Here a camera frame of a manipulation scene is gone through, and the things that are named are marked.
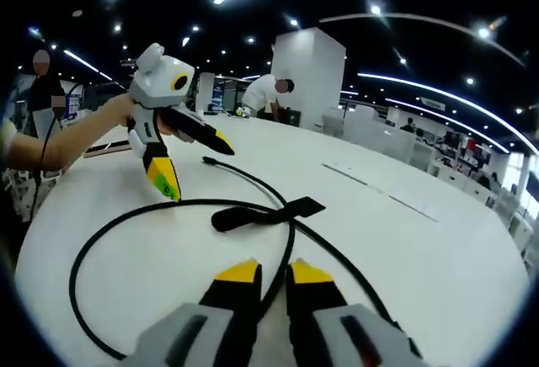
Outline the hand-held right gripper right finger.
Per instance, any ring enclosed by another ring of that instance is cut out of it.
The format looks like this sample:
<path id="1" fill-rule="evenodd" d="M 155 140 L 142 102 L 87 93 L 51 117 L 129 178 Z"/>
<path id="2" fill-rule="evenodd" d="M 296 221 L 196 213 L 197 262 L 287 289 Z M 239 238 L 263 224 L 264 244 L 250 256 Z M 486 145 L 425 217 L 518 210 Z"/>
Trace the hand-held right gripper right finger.
<path id="1" fill-rule="evenodd" d="M 286 270 L 290 341 L 299 366 L 420 366 L 408 337 L 362 304 L 349 305 L 333 277 L 302 259 Z"/>

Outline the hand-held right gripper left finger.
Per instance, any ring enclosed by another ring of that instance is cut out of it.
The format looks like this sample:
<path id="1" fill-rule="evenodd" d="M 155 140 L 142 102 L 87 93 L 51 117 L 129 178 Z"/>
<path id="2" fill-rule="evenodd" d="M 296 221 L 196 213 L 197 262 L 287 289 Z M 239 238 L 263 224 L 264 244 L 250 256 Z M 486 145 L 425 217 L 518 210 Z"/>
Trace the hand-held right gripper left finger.
<path id="1" fill-rule="evenodd" d="M 184 303 L 145 330 L 126 366 L 246 366 L 257 338 L 262 265 L 254 259 L 215 276 L 197 303 Z"/>

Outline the person's left hand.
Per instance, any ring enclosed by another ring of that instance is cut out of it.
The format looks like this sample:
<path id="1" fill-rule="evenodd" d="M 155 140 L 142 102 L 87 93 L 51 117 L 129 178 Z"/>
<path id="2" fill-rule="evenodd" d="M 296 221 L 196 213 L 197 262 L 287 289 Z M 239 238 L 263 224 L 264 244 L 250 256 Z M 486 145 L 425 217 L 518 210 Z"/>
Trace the person's left hand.
<path id="1" fill-rule="evenodd" d="M 109 104 L 111 104 L 112 111 L 115 113 L 115 117 L 118 119 L 117 123 L 120 125 L 126 125 L 126 121 L 133 115 L 135 104 L 130 95 L 128 93 L 117 95 L 109 100 Z M 175 136 L 186 143 L 193 143 L 195 141 L 192 137 L 187 136 L 185 133 L 165 125 L 160 114 L 157 115 L 157 127 L 162 135 Z"/>

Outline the person's right hand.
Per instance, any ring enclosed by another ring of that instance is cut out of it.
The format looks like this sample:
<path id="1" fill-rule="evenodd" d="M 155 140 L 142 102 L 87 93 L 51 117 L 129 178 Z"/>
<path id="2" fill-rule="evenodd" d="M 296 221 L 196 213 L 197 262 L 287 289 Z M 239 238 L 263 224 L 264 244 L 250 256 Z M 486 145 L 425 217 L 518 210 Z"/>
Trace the person's right hand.
<path id="1" fill-rule="evenodd" d="M 286 294 L 282 290 L 258 325 L 258 336 L 250 366 L 295 366 L 289 341 Z"/>

